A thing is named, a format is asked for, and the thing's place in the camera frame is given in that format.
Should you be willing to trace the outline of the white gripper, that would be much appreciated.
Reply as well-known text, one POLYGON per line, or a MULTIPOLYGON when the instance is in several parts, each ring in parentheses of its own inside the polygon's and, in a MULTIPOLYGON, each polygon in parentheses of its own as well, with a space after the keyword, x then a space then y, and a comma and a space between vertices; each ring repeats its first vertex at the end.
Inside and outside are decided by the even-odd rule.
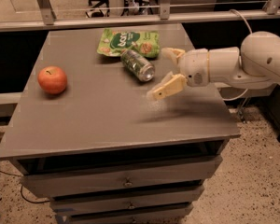
POLYGON ((149 101, 175 95, 184 90, 187 84, 190 87, 204 87, 209 83, 207 49, 192 49, 185 53, 183 49, 163 48, 161 55, 178 65, 181 74, 169 72, 147 93, 149 101))

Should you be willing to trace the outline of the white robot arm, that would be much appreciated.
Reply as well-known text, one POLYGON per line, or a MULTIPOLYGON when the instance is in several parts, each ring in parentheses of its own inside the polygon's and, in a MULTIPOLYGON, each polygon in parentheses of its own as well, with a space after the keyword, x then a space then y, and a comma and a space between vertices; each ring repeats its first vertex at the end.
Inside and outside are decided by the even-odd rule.
POLYGON ((168 73, 147 93, 151 101, 175 95, 187 86, 204 87, 210 83, 245 90, 280 86, 280 37, 269 32, 248 35, 239 48, 165 48, 161 53, 172 60, 179 72, 168 73))

